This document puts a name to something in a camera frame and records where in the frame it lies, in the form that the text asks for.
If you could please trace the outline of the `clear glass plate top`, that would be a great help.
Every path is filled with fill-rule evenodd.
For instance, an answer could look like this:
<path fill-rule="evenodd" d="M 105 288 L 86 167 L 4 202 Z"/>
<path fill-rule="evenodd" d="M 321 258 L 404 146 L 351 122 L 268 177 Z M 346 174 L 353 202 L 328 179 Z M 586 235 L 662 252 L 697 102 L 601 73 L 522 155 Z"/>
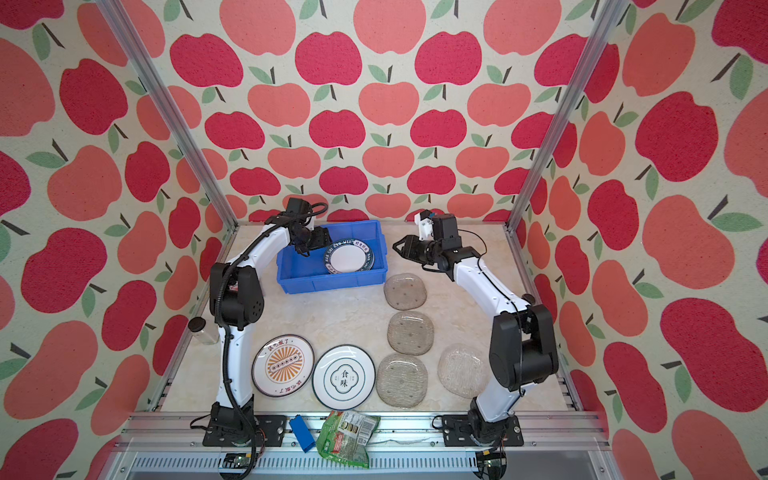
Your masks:
<path fill-rule="evenodd" d="M 412 273 L 396 274 L 384 283 L 384 296 L 387 303 L 400 311 L 414 310 L 422 306 L 428 297 L 423 280 Z"/>

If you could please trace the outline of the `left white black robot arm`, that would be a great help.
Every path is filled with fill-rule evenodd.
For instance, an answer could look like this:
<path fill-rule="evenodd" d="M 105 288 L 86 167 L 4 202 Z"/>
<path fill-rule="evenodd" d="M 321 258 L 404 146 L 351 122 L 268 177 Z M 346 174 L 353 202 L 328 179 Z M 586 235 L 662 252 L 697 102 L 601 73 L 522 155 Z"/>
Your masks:
<path fill-rule="evenodd" d="M 287 247 L 307 256 L 331 243 L 325 227 L 302 221 L 273 223 L 235 259 L 212 267 L 210 311 L 220 334 L 221 374 L 204 446 L 256 448 L 266 444 L 254 414 L 252 341 L 248 339 L 249 328 L 265 309 L 260 274 Z"/>

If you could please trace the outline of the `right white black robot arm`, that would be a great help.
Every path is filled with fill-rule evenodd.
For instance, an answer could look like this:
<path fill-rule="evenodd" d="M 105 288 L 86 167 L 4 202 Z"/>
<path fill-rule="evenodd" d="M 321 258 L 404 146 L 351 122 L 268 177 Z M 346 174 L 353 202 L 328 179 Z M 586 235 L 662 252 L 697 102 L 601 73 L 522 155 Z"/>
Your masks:
<path fill-rule="evenodd" d="M 488 361 L 493 378 L 473 398 L 467 417 L 475 443 L 499 444 L 512 426 L 513 407 L 559 370 L 551 313 L 505 287 L 472 247 L 446 249 L 440 241 L 407 235 L 392 248 L 426 270 L 446 274 L 492 321 Z"/>

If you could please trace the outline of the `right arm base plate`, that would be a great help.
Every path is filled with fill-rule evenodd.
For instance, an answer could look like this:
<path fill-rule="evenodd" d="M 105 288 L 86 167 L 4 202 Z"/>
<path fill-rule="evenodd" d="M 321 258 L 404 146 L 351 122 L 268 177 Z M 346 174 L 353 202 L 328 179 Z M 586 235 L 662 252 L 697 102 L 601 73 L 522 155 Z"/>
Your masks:
<path fill-rule="evenodd" d="M 521 447 L 525 441 L 518 418 L 513 415 L 498 422 L 485 422 L 469 415 L 441 415 L 433 427 L 443 435 L 446 447 Z"/>

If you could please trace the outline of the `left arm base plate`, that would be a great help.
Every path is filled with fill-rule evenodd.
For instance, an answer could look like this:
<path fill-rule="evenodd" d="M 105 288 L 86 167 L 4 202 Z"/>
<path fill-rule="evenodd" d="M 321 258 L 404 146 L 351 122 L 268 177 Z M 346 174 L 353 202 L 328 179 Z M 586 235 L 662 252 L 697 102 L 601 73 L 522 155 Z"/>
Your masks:
<path fill-rule="evenodd" d="M 284 415 L 256 415 L 250 419 L 250 427 L 244 426 L 239 417 L 223 422 L 211 420 L 205 430 L 202 445 L 245 448 L 255 444 L 256 449 L 280 447 L 286 427 L 287 417 Z"/>

